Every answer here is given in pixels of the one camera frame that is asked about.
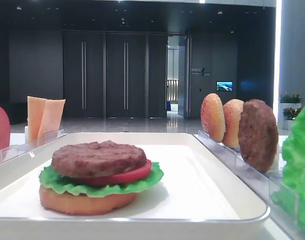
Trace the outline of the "orange cheese slice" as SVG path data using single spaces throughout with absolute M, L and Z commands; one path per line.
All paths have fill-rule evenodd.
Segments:
M 57 138 L 65 102 L 65 99 L 46 100 L 38 132 L 37 146 Z
M 46 98 L 27 96 L 27 126 L 29 142 L 38 139 L 46 101 Z

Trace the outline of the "red tomato slice on tray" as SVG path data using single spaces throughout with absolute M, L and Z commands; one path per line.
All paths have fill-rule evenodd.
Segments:
M 152 170 L 152 162 L 147 160 L 145 165 L 137 169 L 102 177 L 71 177 L 70 179 L 80 185 L 103 187 L 106 185 L 117 185 L 136 182 L 146 178 Z

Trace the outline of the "brown meat patty on tray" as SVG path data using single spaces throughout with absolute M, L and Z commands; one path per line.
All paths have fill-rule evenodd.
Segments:
M 65 145 L 53 153 L 51 166 L 62 176 L 95 178 L 127 173 L 146 162 L 143 149 L 107 140 Z

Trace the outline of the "upright brown meat patty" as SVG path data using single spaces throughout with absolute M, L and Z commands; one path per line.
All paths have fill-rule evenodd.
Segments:
M 279 133 L 270 106 L 259 99 L 243 104 L 238 141 L 243 160 L 260 173 L 267 172 L 278 150 Z

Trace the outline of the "green lettuce leaf on tray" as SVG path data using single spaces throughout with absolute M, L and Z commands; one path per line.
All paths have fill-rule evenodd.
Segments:
M 103 198 L 108 195 L 121 195 L 130 193 L 141 193 L 152 188 L 164 176 L 158 162 L 153 162 L 150 174 L 144 178 L 131 183 L 106 185 L 103 187 L 90 186 L 73 182 L 67 176 L 61 176 L 51 166 L 45 167 L 39 174 L 40 184 L 55 191 L 57 194 L 69 193 L 74 196 L 86 195 L 91 198 Z

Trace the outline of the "upright green lettuce leaf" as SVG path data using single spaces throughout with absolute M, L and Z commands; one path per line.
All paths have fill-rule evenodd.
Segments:
M 291 216 L 296 215 L 298 203 L 298 223 L 305 230 L 305 107 L 294 120 L 292 133 L 283 142 L 282 158 L 286 161 L 282 170 L 285 186 L 273 193 L 271 198 Z

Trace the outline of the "far sesame bun half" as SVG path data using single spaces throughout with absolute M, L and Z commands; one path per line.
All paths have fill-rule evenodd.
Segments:
M 200 108 L 201 125 L 206 133 L 220 143 L 226 132 L 223 104 L 216 93 L 210 93 L 203 99 Z

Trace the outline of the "sesame bun half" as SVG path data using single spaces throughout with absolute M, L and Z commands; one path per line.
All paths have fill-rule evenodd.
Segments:
M 220 143 L 226 132 L 223 104 L 216 93 L 210 93 L 203 99 L 200 108 L 201 125 L 206 133 Z
M 222 143 L 227 147 L 237 148 L 239 146 L 238 132 L 243 105 L 244 101 L 239 99 L 231 99 L 223 106 L 225 133 Z

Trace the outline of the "dark double doors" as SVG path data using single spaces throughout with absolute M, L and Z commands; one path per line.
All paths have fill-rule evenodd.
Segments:
M 63 33 L 67 118 L 164 118 L 167 114 L 164 33 Z

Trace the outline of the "near sesame bun half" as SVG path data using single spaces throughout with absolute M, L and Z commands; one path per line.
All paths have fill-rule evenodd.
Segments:
M 223 106 L 225 133 L 222 143 L 227 147 L 237 148 L 239 146 L 238 132 L 243 105 L 244 101 L 239 99 L 231 99 Z

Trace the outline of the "white rectangular serving tray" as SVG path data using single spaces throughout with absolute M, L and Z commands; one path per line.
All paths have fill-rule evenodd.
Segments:
M 161 181 L 98 216 L 45 210 L 41 170 L 62 146 L 111 140 L 158 162 Z M 270 207 L 186 133 L 71 133 L 0 164 L 0 240 L 257 240 Z

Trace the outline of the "potted plants in white planter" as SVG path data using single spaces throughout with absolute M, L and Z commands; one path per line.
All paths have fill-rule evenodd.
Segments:
M 302 97 L 299 93 L 279 96 L 277 125 L 280 129 L 289 130 L 291 122 L 296 119 L 302 109 Z

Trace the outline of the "small wall display screen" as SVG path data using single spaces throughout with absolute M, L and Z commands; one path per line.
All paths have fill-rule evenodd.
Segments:
M 232 81 L 217 81 L 216 91 L 218 92 L 232 92 L 233 82 Z

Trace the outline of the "right long clear acrylic rail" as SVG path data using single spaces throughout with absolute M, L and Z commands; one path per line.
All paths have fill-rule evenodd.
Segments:
M 267 173 L 260 173 L 244 162 L 238 148 L 231 149 L 213 141 L 203 130 L 197 137 L 237 177 L 248 185 L 270 206 L 270 217 L 265 224 L 273 239 L 305 240 L 301 216 L 305 204 L 296 191 L 282 182 L 282 171 L 278 164 Z

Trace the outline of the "left long clear acrylic rail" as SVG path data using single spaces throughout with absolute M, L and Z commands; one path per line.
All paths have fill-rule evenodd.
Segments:
M 44 139 L 42 139 L 42 140 L 35 140 L 33 142 L 26 142 L 24 144 L 14 144 L 14 145 L 10 145 L 7 148 L 1 149 L 0 150 L 0 164 L 3 162 L 7 162 L 10 159 L 13 159 L 24 153 L 31 152 L 32 150 L 36 149 L 37 147 L 41 147 L 64 135 L 65 135 L 65 130 L 60 129 L 58 131 L 58 133 L 55 133 L 55 132 L 47 133 L 45 135 Z

